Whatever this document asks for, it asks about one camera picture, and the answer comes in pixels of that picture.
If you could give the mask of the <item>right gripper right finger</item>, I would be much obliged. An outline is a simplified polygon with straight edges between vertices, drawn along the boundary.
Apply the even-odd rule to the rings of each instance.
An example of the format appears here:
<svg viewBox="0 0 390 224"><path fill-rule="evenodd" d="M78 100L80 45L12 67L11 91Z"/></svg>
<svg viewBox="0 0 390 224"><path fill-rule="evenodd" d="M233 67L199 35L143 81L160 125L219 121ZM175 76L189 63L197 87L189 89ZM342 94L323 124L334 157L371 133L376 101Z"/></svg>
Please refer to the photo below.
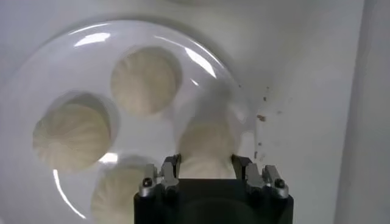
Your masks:
<svg viewBox="0 0 390 224"><path fill-rule="evenodd" d="M251 197L262 198L266 195L274 198L289 197L289 187L276 166L265 165L259 170L256 163L238 155L232 155L231 162L236 178L245 182L247 193Z"/></svg>

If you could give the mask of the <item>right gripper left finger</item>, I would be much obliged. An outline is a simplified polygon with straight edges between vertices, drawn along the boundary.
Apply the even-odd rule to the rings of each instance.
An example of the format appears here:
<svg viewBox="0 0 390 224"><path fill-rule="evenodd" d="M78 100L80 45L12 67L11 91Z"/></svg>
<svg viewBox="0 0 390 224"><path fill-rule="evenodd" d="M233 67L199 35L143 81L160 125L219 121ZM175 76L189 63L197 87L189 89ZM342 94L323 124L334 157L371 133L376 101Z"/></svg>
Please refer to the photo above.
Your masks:
<svg viewBox="0 0 390 224"><path fill-rule="evenodd" d="M165 158L159 172L153 164L147 164L144 168L144 178L139 185L138 195L153 197L157 194L159 186L165 197L174 197L178 191L180 163L181 156L176 154Z"/></svg>

